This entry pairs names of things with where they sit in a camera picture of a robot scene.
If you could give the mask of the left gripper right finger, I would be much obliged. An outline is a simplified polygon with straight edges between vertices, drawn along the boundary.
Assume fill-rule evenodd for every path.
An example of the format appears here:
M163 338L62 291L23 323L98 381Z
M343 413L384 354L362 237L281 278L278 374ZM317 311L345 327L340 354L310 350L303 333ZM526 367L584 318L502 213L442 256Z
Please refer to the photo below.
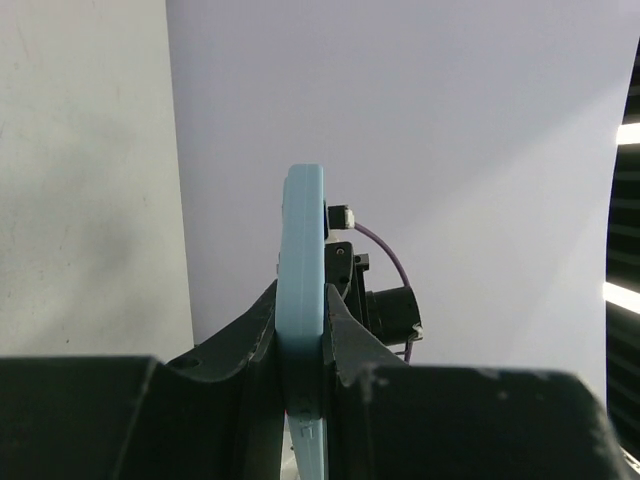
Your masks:
M412 366L326 288L332 479L621 479L599 399L558 371Z

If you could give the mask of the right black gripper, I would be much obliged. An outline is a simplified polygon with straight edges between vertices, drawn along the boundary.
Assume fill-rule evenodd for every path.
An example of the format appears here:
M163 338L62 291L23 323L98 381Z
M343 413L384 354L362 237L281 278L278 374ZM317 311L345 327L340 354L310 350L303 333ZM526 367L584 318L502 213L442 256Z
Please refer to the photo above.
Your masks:
M358 223L347 205L326 206L324 225L326 281L336 286L350 314L377 340L388 347L402 344L411 350L423 338L423 326L414 290L395 252ZM336 238L338 231L347 230L364 235L387 255L399 275L399 287L379 291L366 288L369 256L356 253L351 243Z

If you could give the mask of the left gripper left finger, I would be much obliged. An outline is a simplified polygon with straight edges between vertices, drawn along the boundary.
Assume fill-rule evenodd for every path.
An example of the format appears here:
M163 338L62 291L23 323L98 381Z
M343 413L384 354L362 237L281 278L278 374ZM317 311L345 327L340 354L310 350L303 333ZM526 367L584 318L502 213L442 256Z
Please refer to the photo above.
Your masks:
M284 405L268 288L168 363L142 356L1 362L5 479L276 479Z

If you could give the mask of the light blue phone case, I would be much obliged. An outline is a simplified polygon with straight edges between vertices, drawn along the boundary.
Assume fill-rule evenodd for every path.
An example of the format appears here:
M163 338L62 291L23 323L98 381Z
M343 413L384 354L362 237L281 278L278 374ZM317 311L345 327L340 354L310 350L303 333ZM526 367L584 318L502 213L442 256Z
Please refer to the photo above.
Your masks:
M317 164L291 166L283 189L275 329L285 408L302 479L326 477L324 216L323 168Z

